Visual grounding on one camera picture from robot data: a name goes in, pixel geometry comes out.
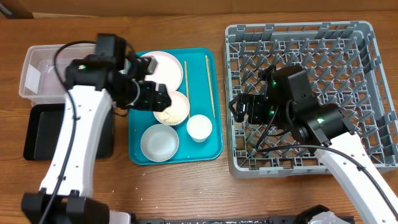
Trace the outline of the pink bowl with rice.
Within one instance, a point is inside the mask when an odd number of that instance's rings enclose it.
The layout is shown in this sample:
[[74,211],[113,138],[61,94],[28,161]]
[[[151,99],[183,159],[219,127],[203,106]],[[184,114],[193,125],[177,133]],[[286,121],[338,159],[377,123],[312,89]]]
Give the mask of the pink bowl with rice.
[[176,126],[188,117],[190,104],[188,98],[179,91],[170,91],[169,97],[172,104],[162,112],[154,112],[154,116],[162,124]]

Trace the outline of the grey shallow bowl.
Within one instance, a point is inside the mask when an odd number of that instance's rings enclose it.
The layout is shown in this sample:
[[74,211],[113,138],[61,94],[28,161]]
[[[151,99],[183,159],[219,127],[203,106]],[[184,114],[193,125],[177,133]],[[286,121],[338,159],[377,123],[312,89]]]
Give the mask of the grey shallow bowl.
[[145,130],[141,137],[141,151],[152,162],[171,159],[179,147],[177,132],[165,124],[155,124]]

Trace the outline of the white cup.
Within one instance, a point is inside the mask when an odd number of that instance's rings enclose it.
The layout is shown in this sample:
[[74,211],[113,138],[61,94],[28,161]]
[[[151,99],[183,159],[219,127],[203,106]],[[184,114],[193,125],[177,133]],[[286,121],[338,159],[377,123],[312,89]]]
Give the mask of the white cup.
[[195,142],[204,142],[212,130],[210,119],[202,114],[192,116],[187,122],[187,132]]

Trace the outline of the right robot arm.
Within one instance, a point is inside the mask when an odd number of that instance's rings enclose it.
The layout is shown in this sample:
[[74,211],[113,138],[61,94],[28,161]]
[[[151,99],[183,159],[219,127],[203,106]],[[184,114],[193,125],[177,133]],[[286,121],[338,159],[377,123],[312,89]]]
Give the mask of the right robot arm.
[[322,105],[300,65],[259,72],[264,94],[239,93],[228,104],[236,122],[290,132],[296,148],[316,156],[338,181],[365,223],[397,223],[397,196],[376,169],[336,104]]

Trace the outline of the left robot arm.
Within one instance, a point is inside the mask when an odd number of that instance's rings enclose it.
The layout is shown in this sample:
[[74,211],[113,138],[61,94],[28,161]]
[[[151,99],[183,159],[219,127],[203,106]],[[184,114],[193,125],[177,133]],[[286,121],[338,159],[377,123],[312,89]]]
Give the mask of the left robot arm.
[[171,105],[164,84],[147,81],[157,68],[114,34],[98,34],[95,50],[58,75],[65,109],[55,153],[39,191],[23,195],[31,223],[134,223],[128,212],[93,199],[93,171],[103,125],[112,108],[161,112]]

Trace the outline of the large white plate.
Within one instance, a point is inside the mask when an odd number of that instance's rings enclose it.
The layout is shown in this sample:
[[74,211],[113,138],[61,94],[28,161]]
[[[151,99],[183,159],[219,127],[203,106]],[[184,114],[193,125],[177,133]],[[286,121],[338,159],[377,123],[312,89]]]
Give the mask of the large white plate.
[[145,77],[145,81],[165,84],[168,91],[176,91],[183,80],[181,63],[172,54],[163,51],[152,51],[142,55],[154,57],[157,61],[155,72]]

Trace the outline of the left wooden chopstick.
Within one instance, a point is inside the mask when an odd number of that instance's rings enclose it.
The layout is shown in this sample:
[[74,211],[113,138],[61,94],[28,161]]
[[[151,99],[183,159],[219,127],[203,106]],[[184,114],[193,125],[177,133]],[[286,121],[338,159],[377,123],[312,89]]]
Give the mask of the left wooden chopstick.
[[187,72],[187,61],[184,61],[184,71],[185,71],[185,86],[186,86],[186,97],[188,100],[189,110],[188,119],[190,119],[190,97],[189,97],[189,84],[188,84],[188,72]]

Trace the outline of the wooden chopstick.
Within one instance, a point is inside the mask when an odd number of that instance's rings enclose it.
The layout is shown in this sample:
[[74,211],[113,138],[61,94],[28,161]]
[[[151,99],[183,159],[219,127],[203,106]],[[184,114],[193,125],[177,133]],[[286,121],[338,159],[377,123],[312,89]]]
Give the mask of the wooden chopstick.
[[212,89],[212,83],[211,83],[210,65],[209,65],[209,60],[208,60],[207,55],[205,55],[205,62],[206,62],[206,72],[207,72],[207,76],[208,76],[208,85],[209,85],[209,92],[210,92],[210,98],[211,98],[211,107],[212,107],[213,117],[215,118],[215,104],[214,104],[213,89]]
[[184,71],[185,71],[185,86],[186,86],[186,97],[188,100],[189,110],[188,119],[190,119],[190,97],[189,97],[189,84],[188,84],[188,72],[187,72],[187,61],[184,61]]

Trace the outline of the teal serving tray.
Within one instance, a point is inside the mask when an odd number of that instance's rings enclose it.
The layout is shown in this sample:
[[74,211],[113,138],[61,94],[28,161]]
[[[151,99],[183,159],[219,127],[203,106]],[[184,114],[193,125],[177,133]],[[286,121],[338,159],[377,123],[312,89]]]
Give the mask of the teal serving tray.
[[[223,150],[223,132],[221,125],[220,101],[218,94],[215,61],[212,52],[206,48],[169,49],[184,65],[187,61],[188,84],[191,115],[202,114],[208,117],[213,125],[210,136],[204,142],[195,142],[187,133],[186,121],[174,127],[179,137],[179,147],[176,154],[164,164],[208,161],[216,159]],[[211,98],[206,72],[205,55],[208,56],[215,104],[215,118],[213,117]],[[185,80],[177,89],[186,94]],[[141,137],[145,130],[158,124],[153,112],[130,110],[128,117],[128,148],[129,157],[137,165],[151,166],[156,162],[148,160],[141,151]]]

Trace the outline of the right wooden chopstick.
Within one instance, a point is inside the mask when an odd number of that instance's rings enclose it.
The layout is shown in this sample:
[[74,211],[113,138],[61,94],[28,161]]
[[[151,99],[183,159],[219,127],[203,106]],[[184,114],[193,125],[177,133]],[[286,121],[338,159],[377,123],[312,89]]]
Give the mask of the right wooden chopstick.
[[209,85],[209,92],[210,92],[210,98],[211,98],[211,107],[212,107],[213,117],[215,118],[215,104],[214,104],[213,89],[212,89],[212,83],[211,83],[210,65],[209,65],[209,60],[208,60],[207,55],[205,55],[205,62],[206,62],[206,72],[207,72],[207,76],[208,76],[208,85]]

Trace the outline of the grey plastic dish rack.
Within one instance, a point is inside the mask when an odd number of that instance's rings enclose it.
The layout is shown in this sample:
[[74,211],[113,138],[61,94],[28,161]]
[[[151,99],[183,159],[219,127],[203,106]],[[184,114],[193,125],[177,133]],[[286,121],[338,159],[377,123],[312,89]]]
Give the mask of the grey plastic dish rack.
[[[226,99],[240,93],[263,94],[258,71],[271,65],[306,69],[322,104],[342,107],[356,127],[371,162],[381,173],[397,169],[397,114],[387,84],[373,27],[366,21],[235,24],[225,30]],[[235,122],[227,115],[229,171],[235,178],[327,174],[289,133],[270,128],[259,153],[265,127]]]

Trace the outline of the black rectangular tray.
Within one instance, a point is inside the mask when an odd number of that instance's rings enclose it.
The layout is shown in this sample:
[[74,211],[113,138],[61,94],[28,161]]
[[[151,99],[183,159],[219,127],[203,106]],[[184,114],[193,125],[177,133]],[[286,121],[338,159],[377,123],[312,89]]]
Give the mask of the black rectangular tray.
[[[27,161],[50,161],[60,134],[65,105],[35,105],[30,111],[27,134],[24,144],[24,159]],[[113,154],[114,114],[110,110],[101,132],[97,159],[107,159]]]

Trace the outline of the clear plastic bin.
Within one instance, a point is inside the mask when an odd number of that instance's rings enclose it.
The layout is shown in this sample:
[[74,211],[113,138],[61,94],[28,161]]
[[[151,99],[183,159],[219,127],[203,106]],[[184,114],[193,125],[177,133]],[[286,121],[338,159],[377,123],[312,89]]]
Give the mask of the clear plastic bin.
[[[60,84],[53,65],[53,56],[61,47],[56,45],[31,46],[25,56],[19,84],[19,95],[32,105],[58,104],[65,102],[65,91]],[[57,57],[57,69],[65,78],[65,69],[74,59],[93,54],[93,44],[77,44],[63,49]]]

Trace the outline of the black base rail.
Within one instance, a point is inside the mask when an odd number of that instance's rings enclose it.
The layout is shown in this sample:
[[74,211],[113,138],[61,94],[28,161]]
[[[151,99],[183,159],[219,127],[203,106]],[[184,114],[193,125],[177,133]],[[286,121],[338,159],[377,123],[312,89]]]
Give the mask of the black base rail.
[[266,218],[232,218],[232,219],[189,219],[165,220],[163,218],[137,219],[135,214],[126,212],[109,212],[108,223],[132,224],[294,224],[294,223],[350,223],[354,217],[339,217],[323,205],[311,207],[298,215],[276,215]]

